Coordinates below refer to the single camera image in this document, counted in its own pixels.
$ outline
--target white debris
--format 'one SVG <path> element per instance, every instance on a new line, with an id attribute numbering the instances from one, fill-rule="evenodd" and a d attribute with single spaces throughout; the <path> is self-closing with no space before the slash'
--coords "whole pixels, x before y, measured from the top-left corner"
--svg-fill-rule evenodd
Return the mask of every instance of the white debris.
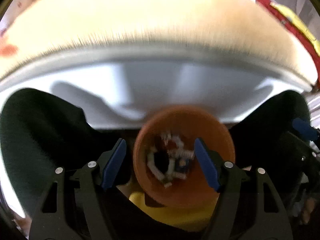
<path id="1" fill-rule="evenodd" d="M 183 149 L 184 143 L 183 143 L 183 141 L 181 140 L 181 138 L 178 135 L 172 136 L 172 141 L 175 142 L 175 144 L 177 145 L 178 149 L 180 149 L 180 148 Z"/>
<path id="2" fill-rule="evenodd" d="M 154 156 L 154 153 L 153 153 L 153 152 L 151 152 L 151 153 L 148 154 L 147 160 L 148 160 L 148 163 L 153 163 L 153 164 L 155 164 L 155 156 Z"/>
<path id="3" fill-rule="evenodd" d="M 168 145 L 168 142 L 170 140 L 172 140 L 172 136 L 171 136 L 171 133 L 167 132 L 167 133 L 161 133 L 160 134 L 160 137 L 162 139 L 162 141 L 164 142 L 164 145 L 167 146 Z"/>
<path id="4" fill-rule="evenodd" d="M 176 149 L 175 158 L 178 159 L 183 154 L 183 148 Z"/>
<path id="5" fill-rule="evenodd" d="M 152 174 L 157 178 L 157 180 L 162 181 L 165 179 L 164 174 L 161 171 L 159 171 L 159 169 L 155 166 L 154 163 L 148 162 L 147 166 L 151 170 Z"/>
<path id="6" fill-rule="evenodd" d="M 174 172 L 174 165 L 175 165 L 175 159 L 170 158 L 169 159 L 168 170 L 167 170 L 167 172 L 165 174 L 168 180 L 172 180 L 172 174 Z"/>
<path id="7" fill-rule="evenodd" d="M 155 146 L 152 146 L 150 148 L 150 153 L 156 153 L 157 152 L 157 148 Z"/>
<path id="8" fill-rule="evenodd" d="M 172 174 L 172 176 L 177 179 L 186 179 L 187 178 L 187 175 L 185 173 L 176 172 L 176 171 Z"/>
<path id="9" fill-rule="evenodd" d="M 168 183 L 164 184 L 164 187 L 165 187 L 165 188 L 168 188 L 168 187 L 170 187 L 170 186 L 172 186 L 172 183 L 171 183 L 171 182 L 168 182 Z"/>
<path id="10" fill-rule="evenodd" d="M 185 159 L 193 160 L 194 157 L 195 157 L 195 152 L 194 151 L 184 150 L 181 157 L 185 158 Z"/>

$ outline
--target yellow cloth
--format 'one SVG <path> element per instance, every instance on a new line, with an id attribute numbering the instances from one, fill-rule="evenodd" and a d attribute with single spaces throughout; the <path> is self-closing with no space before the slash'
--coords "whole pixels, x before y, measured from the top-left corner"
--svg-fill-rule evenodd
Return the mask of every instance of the yellow cloth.
<path id="1" fill-rule="evenodd" d="M 286 17 L 294 26 L 298 28 L 299 31 L 311 42 L 315 48 L 316 53 L 320 57 L 320 41 L 308 30 L 308 27 L 303 23 L 303 21 L 287 6 L 276 4 L 271 2 L 270 5 L 278 10 L 284 17 Z"/>
<path id="2" fill-rule="evenodd" d="M 154 220 L 189 232 L 204 229 L 212 216 L 216 200 L 201 208 L 182 209 L 170 207 L 148 207 L 143 192 L 133 192 L 130 201 Z"/>

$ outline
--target red stain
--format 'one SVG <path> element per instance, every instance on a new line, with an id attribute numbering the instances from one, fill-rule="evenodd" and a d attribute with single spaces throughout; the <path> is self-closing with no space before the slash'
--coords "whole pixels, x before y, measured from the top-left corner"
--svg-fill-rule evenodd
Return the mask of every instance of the red stain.
<path id="1" fill-rule="evenodd" d="M 0 38 L 0 57 L 10 57 L 19 50 L 17 46 L 7 43 L 8 37 Z"/>
<path id="2" fill-rule="evenodd" d="M 18 47 L 12 44 L 5 45 L 0 48 L 0 57 L 9 57 L 16 54 L 18 51 Z"/>

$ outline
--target orange bowl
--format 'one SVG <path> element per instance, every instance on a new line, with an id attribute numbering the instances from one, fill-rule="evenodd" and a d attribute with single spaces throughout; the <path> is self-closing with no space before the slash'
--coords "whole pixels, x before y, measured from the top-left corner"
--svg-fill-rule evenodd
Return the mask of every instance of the orange bowl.
<path id="1" fill-rule="evenodd" d="M 173 106 L 155 114 L 140 130 L 133 149 L 133 168 L 142 189 L 158 203 L 175 208 L 195 208 L 215 201 L 219 194 L 210 188 L 195 158 L 186 180 L 174 179 L 164 188 L 147 167 L 147 154 L 154 138 L 171 132 L 186 138 L 193 146 L 201 137 L 209 149 L 226 161 L 235 162 L 235 149 L 228 129 L 203 109 L 194 106 Z"/>

